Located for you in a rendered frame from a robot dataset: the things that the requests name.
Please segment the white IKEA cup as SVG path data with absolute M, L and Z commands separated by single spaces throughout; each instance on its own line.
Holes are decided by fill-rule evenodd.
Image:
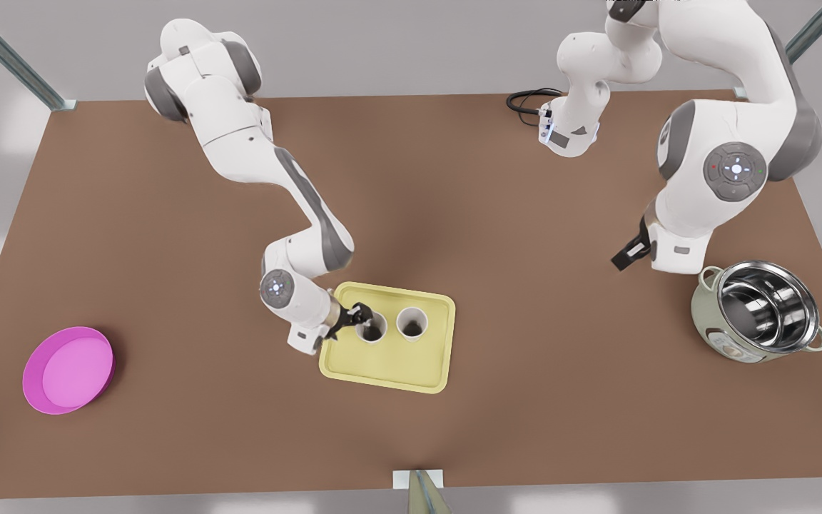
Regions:
M 419 341 L 429 325 L 427 314 L 418 307 L 405 307 L 397 315 L 397 329 L 409 342 Z
M 372 312 L 372 318 L 356 325 L 355 332 L 363 342 L 368 344 L 379 343 L 388 330 L 386 318 L 378 312 Z

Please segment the yellow rectangular tray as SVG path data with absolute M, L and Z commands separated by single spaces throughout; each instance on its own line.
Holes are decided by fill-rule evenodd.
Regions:
M 356 335 L 354 326 L 340 330 L 338 339 L 324 342 L 320 351 L 318 367 L 323 376 L 414 393 L 444 390 L 456 315 L 450 297 L 357 282 L 340 284 L 334 296 L 346 305 L 361 302 L 381 313 L 388 330 L 372 345 Z M 397 315 L 405 307 L 421 308 L 430 320 L 419 341 L 406 341 L 397 329 Z

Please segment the green pot with steel interior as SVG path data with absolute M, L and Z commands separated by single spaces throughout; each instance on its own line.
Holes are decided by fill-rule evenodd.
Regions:
M 701 339 L 739 363 L 822 351 L 818 304 L 806 284 L 770 261 L 706 266 L 697 276 L 691 317 Z

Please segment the pink round bowl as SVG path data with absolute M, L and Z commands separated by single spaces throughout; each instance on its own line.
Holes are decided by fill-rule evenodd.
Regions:
M 116 368 L 111 342 L 88 326 L 59 330 L 27 359 L 22 391 L 37 412 L 62 415 L 91 403 L 110 386 Z

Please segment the silver frame post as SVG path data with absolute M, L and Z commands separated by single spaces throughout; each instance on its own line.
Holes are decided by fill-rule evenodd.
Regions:
M 822 37 L 822 6 L 785 43 L 787 63 L 793 66 Z
M 77 101 L 65 99 L 0 36 L 0 64 L 53 113 L 73 111 Z
M 392 488 L 407 491 L 407 514 L 452 514 L 443 487 L 442 469 L 392 471 Z

